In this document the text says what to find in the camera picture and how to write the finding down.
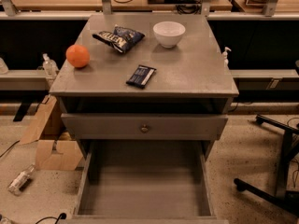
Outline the brown cardboard box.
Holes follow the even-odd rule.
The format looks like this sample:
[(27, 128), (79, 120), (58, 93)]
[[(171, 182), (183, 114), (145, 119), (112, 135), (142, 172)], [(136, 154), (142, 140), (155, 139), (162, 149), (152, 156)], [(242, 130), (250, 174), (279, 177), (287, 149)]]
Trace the brown cardboard box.
[(74, 171), (83, 163), (78, 143), (66, 130), (58, 100), (47, 95), (39, 104), (20, 144), (36, 142), (37, 170)]

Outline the blue chip bag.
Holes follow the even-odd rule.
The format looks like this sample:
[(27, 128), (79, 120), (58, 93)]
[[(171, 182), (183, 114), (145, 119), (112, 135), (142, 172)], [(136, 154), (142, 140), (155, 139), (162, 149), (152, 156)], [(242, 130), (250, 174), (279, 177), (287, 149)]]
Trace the blue chip bag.
[(144, 37), (145, 35), (137, 30), (119, 25), (114, 27), (113, 32), (101, 31), (97, 34), (93, 34), (93, 38), (109, 45), (120, 53), (126, 53)]

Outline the grey middle drawer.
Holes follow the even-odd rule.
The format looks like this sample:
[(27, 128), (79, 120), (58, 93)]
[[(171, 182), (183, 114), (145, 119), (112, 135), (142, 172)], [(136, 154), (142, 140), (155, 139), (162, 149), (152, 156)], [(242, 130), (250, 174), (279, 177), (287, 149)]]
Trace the grey middle drawer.
[[(219, 140), (226, 115), (62, 114), (76, 139)], [(147, 133), (140, 128), (146, 124)]]

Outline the grey wooden drawer cabinet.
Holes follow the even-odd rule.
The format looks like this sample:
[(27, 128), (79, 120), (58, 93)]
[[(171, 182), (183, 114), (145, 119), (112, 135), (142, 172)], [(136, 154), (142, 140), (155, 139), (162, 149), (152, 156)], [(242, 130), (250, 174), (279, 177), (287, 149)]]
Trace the grey wooden drawer cabinet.
[[(175, 21), (186, 32), (173, 48), (160, 45), (153, 26)], [(98, 42), (93, 34), (116, 25), (145, 37), (121, 54)], [(89, 65), (76, 69), (65, 63), (50, 92), (62, 114), (226, 115), (238, 95), (217, 41), (202, 15), (119, 13), (91, 16), (78, 42), (91, 53)], [(144, 89), (127, 85), (139, 65), (156, 69)], [(193, 140), (210, 152), (215, 141)]]

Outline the brass drawer knob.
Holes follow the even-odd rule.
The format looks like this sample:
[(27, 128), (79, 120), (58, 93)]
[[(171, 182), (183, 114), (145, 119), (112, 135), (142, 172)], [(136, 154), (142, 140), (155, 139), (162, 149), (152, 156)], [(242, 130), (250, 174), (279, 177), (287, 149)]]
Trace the brass drawer knob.
[(142, 133), (147, 133), (147, 132), (149, 131), (149, 127), (148, 127), (146, 124), (144, 124), (144, 125), (140, 128), (140, 131), (141, 131)]

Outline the white pump bottle right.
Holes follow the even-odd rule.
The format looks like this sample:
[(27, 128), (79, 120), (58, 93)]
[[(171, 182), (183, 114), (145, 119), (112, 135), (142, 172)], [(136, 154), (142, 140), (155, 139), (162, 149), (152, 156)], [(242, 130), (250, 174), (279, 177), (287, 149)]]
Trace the white pump bottle right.
[(231, 52), (232, 50), (228, 47), (224, 48), (224, 52), (222, 53), (223, 59), (224, 59), (224, 64), (227, 66), (229, 63), (228, 59), (228, 53)]

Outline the clear plastic bottle on floor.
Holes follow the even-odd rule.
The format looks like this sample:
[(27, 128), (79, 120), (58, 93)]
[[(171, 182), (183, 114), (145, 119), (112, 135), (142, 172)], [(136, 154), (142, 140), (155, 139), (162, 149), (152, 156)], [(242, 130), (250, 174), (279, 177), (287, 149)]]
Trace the clear plastic bottle on floor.
[(7, 190), (18, 196), (21, 193), (21, 188), (33, 176), (36, 169), (34, 164), (29, 165), (26, 169), (22, 170), (8, 185)]

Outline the wooden workbench background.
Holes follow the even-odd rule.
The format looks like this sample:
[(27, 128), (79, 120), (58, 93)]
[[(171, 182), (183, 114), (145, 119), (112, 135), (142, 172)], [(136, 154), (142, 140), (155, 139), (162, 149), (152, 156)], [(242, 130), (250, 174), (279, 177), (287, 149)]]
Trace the wooden workbench background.
[[(94, 12), (102, 12), (102, 0), (11, 0), (18, 14), (42, 12), (46, 16), (87, 16)], [(113, 12), (187, 12), (191, 5), (153, 5), (147, 0), (134, 0), (126, 4), (111, 0)], [(245, 0), (211, 0), (209, 3), (209, 16), (259, 16), (263, 14), (262, 7), (247, 6)], [(298, 18), (299, 0), (278, 0), (273, 18)]]

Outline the clear sanitizer bottle left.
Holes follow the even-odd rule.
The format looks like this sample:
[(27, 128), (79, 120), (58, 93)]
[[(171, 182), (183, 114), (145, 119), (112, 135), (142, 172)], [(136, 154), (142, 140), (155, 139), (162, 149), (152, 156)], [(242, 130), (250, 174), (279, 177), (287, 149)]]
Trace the clear sanitizer bottle left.
[(43, 54), (43, 59), (44, 62), (42, 66), (46, 72), (46, 75), (48, 77), (56, 77), (59, 72), (56, 62), (52, 60), (47, 53)]

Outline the white ceramic bowl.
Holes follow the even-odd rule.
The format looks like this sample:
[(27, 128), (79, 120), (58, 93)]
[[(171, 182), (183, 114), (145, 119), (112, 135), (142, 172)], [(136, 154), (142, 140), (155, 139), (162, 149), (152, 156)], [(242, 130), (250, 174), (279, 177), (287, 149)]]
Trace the white ceramic bowl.
[(162, 21), (153, 26), (155, 38), (165, 48), (173, 48), (177, 45), (185, 32), (185, 26), (175, 21)]

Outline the orange fruit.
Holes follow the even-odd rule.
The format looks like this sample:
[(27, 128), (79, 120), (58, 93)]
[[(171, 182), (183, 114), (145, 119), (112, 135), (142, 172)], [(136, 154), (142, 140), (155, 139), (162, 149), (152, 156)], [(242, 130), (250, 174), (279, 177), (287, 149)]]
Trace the orange fruit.
[(66, 59), (76, 68), (85, 67), (90, 60), (89, 51), (81, 45), (72, 45), (66, 50)]

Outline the black chair base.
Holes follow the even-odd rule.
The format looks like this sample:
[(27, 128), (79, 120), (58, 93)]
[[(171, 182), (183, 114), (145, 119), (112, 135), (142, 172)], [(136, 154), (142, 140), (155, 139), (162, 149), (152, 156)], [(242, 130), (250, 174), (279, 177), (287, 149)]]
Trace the black chair base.
[(262, 115), (256, 116), (256, 122), (260, 125), (263, 123), (268, 123), (284, 131), (280, 159), (278, 163), (276, 192), (275, 195), (272, 196), (238, 178), (234, 179), (236, 189), (238, 191), (247, 190), (254, 195), (270, 202), (271, 204), (276, 205), (277, 207), (280, 207), (281, 209), (299, 217), (299, 193), (297, 191), (287, 190), (290, 162), (299, 153), (299, 143), (295, 144), (292, 139), (295, 134), (299, 134), (299, 130)]

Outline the dark blue snack packet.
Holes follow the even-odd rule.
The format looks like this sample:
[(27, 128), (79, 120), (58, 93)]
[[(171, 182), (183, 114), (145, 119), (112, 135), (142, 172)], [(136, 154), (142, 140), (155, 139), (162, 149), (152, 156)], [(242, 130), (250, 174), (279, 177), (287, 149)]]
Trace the dark blue snack packet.
[(144, 89), (155, 71), (156, 69), (153, 67), (139, 65), (131, 77), (126, 81), (126, 84)]

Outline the grey open bottom drawer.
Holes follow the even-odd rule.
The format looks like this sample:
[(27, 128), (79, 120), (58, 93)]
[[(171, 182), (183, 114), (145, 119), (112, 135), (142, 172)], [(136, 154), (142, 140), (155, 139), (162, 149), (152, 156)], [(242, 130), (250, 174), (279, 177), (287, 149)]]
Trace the grey open bottom drawer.
[(197, 142), (90, 146), (73, 215), (59, 224), (229, 224), (216, 217)]

